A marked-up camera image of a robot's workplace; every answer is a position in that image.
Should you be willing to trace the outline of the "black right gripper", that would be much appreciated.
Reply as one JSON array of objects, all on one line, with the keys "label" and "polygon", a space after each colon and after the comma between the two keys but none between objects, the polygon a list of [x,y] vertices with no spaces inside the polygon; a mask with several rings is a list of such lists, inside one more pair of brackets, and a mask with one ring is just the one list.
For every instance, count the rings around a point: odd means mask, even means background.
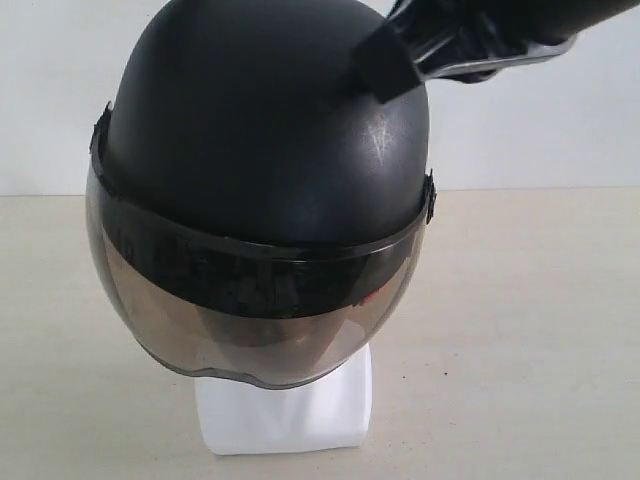
[{"label": "black right gripper", "polygon": [[349,49],[350,68],[378,103],[424,86],[466,84],[566,54],[581,32],[639,5],[629,1],[398,1]]}]

